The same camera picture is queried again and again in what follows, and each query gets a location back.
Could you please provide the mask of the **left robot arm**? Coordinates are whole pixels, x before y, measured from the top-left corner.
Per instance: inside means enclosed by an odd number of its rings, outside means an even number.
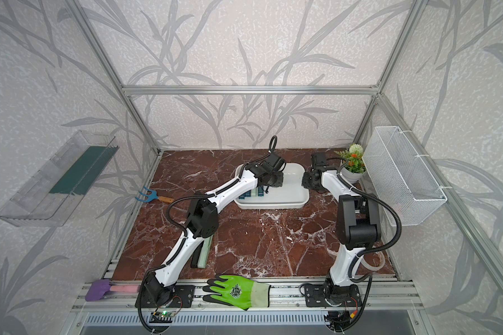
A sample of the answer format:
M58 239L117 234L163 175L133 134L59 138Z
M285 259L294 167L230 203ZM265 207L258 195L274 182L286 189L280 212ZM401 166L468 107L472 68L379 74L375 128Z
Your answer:
M219 213L247 191L265 186L281 187L286 161L275 153L277 136L272 136L268 154L244 163L236 176L226 184L207 193L196 193L170 203L166 218L182 231L172 251L158 267L148 269L138 291L137 309L161 307L169 303L183 267L204 240L213 236L219 227ZM177 223L171 210L178 203L190 201L184 225Z

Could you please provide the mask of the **light green pliers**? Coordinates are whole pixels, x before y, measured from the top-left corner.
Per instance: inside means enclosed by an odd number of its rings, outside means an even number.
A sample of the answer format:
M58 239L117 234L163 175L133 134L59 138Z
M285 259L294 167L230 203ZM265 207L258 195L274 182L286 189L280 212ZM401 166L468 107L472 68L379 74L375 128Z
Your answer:
M213 240L213 236L210 236L203 241L203 245L201 247L201 252L200 252L198 264L197 264L197 267L199 269L205 269L207 267L208 256L209 256L210 249L212 246L212 240Z

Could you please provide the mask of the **black pruning pliers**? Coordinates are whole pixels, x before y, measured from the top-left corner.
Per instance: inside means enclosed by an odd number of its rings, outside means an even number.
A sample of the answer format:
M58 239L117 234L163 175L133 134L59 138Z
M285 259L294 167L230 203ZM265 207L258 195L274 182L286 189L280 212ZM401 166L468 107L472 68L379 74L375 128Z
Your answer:
M203 243L201 243L196 250L193 252L192 257L191 257L191 268L198 268L198 264L200 261L201 253L203 249Z

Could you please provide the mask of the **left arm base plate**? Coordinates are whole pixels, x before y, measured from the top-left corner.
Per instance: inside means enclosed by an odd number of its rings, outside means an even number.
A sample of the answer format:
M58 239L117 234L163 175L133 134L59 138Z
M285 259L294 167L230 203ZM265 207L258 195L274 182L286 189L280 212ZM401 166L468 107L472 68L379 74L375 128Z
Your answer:
M135 302L136 308L190 308L195 286L170 286L149 289L142 286Z

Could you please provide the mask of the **white rectangular storage box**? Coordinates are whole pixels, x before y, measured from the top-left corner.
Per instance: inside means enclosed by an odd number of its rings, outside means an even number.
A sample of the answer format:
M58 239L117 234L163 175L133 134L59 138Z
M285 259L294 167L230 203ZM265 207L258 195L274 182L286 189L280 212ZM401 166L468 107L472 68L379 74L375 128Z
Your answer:
M288 163L282 187L269 188L263 197L238 198L235 203L240 209L300 209L310 199L309 191L301 185L304 172L301 164Z

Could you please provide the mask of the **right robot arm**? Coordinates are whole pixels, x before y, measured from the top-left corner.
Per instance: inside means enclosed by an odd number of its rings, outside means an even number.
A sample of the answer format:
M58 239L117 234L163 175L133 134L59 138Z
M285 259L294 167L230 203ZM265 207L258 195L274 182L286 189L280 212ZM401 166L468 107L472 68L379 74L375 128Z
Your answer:
M348 182L338 169L330 164L326 153L311 155L311 168L303 175L302 186L308 190L329 192L338 201L335 230L340 249L334 265L320 285L305 284L303 295L307 307L361 308L366 295L359 291L358 283L371 280L366 274L356 278L357 268L364 256L393 247L402 234L399 214L377 196L365 193ZM379 209L393 217L396 232L391 241L377 247L381 239Z

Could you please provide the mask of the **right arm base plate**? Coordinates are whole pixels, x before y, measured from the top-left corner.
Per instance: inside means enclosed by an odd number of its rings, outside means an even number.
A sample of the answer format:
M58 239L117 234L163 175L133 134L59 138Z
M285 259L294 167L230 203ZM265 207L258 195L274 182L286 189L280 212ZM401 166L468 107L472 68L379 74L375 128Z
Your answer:
M362 296L357 285L330 286L306 283L302 286L306 307L359 308Z

